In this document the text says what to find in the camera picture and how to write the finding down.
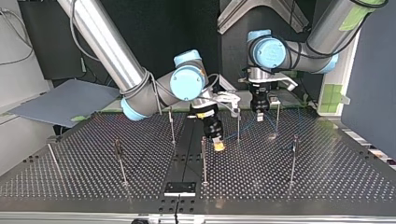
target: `black cable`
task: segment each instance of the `black cable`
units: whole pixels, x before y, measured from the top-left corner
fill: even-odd
[[[299,50],[293,49],[291,46],[289,46],[289,44],[280,36],[276,36],[277,39],[279,39],[283,45],[285,45],[285,47],[290,50],[293,53],[296,53],[297,55],[300,55],[302,57],[305,58],[309,58],[309,59],[328,59],[331,58],[332,56],[341,53],[344,49],[346,49],[351,43],[352,41],[355,39],[356,35],[358,34],[359,30],[361,29],[361,27],[363,26],[363,24],[366,22],[367,18],[371,15],[371,13],[367,13],[367,15],[363,18],[363,20],[361,21],[361,24],[359,25],[359,27],[356,29],[355,33],[352,35],[352,37],[350,37],[350,39],[347,41],[347,43],[341,47],[339,50],[337,50],[334,53],[331,54],[326,54],[326,53],[322,53],[322,52],[318,52],[314,49],[312,49],[309,46],[309,43],[306,42],[307,47],[312,50],[314,53],[316,53],[319,56],[313,56],[313,55],[307,55],[307,54],[303,54],[301,52],[299,52]]]
[[[295,7],[296,7],[296,1],[295,0],[293,0],[293,3],[291,4],[291,11],[290,11],[290,19],[289,19],[289,38],[291,38],[291,33],[292,33],[292,29],[291,29],[291,23],[292,23],[292,21],[293,21],[293,14],[294,14],[294,9],[295,9]],[[290,60],[290,63],[289,63],[289,70],[291,70],[291,69],[293,69],[293,68],[295,68],[296,66],[297,66],[297,60],[296,60],[296,63],[294,63],[293,64],[293,59],[292,59],[292,57],[291,57],[291,50],[289,49],[289,48],[286,48],[287,50],[288,50],[288,53],[289,53],[289,60]]]
[[[389,2],[389,0],[385,0],[382,4],[374,5],[374,4],[362,2],[361,0],[349,0],[349,1],[355,3],[356,5],[358,5],[360,7],[367,7],[367,8],[372,8],[372,9],[384,7]]]
[[[0,15],[2,15],[4,17],[6,16],[2,11],[0,11]],[[30,48],[30,51],[29,51],[28,55],[26,55],[25,57],[23,57],[21,59],[18,59],[18,60],[15,60],[15,61],[11,61],[11,62],[0,63],[0,65],[8,65],[8,64],[13,64],[13,63],[20,63],[20,62],[25,61],[26,59],[30,58],[30,56],[32,56],[33,52],[34,52],[33,48]]]
[[[301,85],[303,86],[303,89],[305,91],[305,93],[308,95],[308,97],[311,99],[312,103],[314,103],[315,107],[318,108],[317,103],[315,103],[314,98],[312,98],[311,94],[309,94],[308,90],[306,89],[303,80],[299,77],[299,80],[301,82]]]
[[[18,59],[13,62],[7,62],[7,63],[0,63],[0,65],[7,65],[7,64],[12,64],[12,63],[20,63],[22,61],[25,61],[26,59],[30,58],[30,56],[33,54],[33,49],[30,49],[30,52],[28,55],[26,55],[24,58]]]
[[[337,50],[337,51],[334,52],[334,53],[326,54],[326,53],[318,52],[318,51],[312,49],[311,46],[309,46],[308,41],[306,41],[306,46],[307,46],[312,52],[314,52],[314,53],[316,53],[316,54],[318,54],[318,55],[322,55],[322,56],[332,57],[332,56],[334,56],[334,55],[336,55],[336,54],[338,54],[338,53],[341,53],[344,49],[346,49],[346,48],[352,43],[352,41],[355,39],[356,35],[358,34],[359,30],[361,29],[361,27],[363,26],[363,24],[366,22],[367,18],[368,18],[370,15],[371,15],[371,12],[370,12],[370,13],[367,13],[366,16],[364,16],[363,20],[361,21],[361,24],[360,24],[359,27],[356,29],[356,31],[355,31],[355,33],[353,34],[353,36],[350,37],[350,39],[347,41],[347,43],[346,43],[343,47],[341,47],[339,50]]]

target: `gray panel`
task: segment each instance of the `gray panel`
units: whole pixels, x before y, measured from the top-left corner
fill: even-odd
[[[363,25],[342,121],[355,133],[396,158],[396,1],[374,12]]]
[[[89,116],[119,95],[117,89],[72,79],[9,113],[71,128],[77,124],[72,118]]]

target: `metal frame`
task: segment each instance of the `metal frame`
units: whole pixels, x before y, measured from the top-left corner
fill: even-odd
[[[221,12],[218,18],[219,33],[224,35],[239,19],[254,7],[270,7],[283,20],[289,22],[292,0],[232,0]],[[300,33],[308,25],[309,21],[300,8],[295,5],[291,27]]]

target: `green tape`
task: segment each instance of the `green tape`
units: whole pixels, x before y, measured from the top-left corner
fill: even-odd
[[[341,103],[341,89],[343,85],[326,84],[324,85],[323,95],[321,98],[320,112],[335,113]]]
[[[103,109],[100,112],[104,112],[104,113],[120,113],[120,112],[122,112],[122,108]]]
[[[88,117],[84,117],[84,116],[76,116],[76,117],[73,117],[72,119],[70,119],[71,121],[73,121],[73,122],[80,122],[80,121],[83,121],[83,120],[85,120],[85,119],[88,119],[90,116],[88,116]]]
[[[364,3],[373,4],[373,5],[380,5],[385,2],[385,0],[362,0]],[[363,20],[363,18],[367,15],[367,13],[373,12],[375,9],[361,7],[361,6],[354,6],[349,14],[346,16],[346,19],[343,21],[340,27],[340,31],[350,31],[355,29],[359,23]]]

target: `white wall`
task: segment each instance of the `white wall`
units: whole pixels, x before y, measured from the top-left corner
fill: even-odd
[[[21,15],[17,0],[1,0],[0,7],[8,8]],[[23,34],[18,22],[15,19],[12,19],[11,22],[19,29],[20,34]],[[0,63],[23,58],[29,51],[29,48],[0,18]],[[0,65],[0,107],[48,89],[48,82],[43,78],[34,54],[20,63]]]
[[[17,0],[0,0],[0,7],[21,15]],[[30,49],[1,17],[0,63],[25,57]],[[14,19],[11,22],[23,34],[19,23]],[[0,65],[0,175],[42,148],[47,138],[54,134],[49,124],[4,113],[49,89],[34,54],[20,63]]]

